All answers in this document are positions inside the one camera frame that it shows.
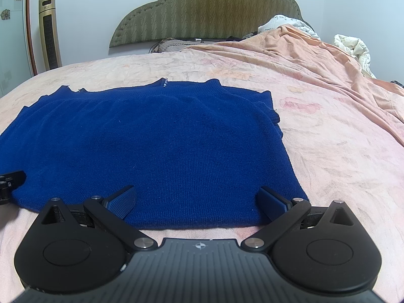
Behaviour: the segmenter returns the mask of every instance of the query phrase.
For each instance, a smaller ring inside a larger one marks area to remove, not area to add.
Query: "headboard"
[[[243,37],[276,14],[303,20],[295,0],[157,0],[122,19],[110,47],[168,37]]]

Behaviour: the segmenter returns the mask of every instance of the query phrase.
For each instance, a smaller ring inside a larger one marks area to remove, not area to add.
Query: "bed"
[[[180,52],[121,56],[51,70],[0,99],[0,132],[24,105],[61,85],[100,91],[169,81],[204,82],[270,90],[283,143],[295,174],[314,206],[342,199],[379,248],[383,264],[374,290],[384,300],[404,298],[404,90],[365,78],[350,56],[292,26],[241,42],[196,45]],[[15,251],[36,213],[0,206],[0,302],[23,291]],[[257,229],[164,230],[163,237],[236,238]]]

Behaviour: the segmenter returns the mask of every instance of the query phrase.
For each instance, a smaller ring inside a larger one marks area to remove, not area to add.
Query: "folded sweater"
[[[0,136],[0,174],[24,170],[14,202],[39,211],[134,185],[140,229],[252,226],[269,220],[262,185],[307,198],[282,144],[271,93],[168,82],[102,92],[62,86]]]

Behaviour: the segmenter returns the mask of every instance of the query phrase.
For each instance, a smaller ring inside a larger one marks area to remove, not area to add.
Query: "crosshair logo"
[[[204,243],[197,243],[195,245],[195,247],[199,250],[204,249],[207,245],[205,245]]]

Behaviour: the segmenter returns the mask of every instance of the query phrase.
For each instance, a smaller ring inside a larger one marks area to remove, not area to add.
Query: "metal screw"
[[[151,238],[141,237],[134,241],[136,247],[139,248],[149,248],[152,247],[154,244],[154,240]]]
[[[260,238],[255,238],[255,237],[251,237],[251,238],[247,238],[244,241],[245,245],[251,248],[260,248],[262,246],[264,246],[265,242],[260,239]]]

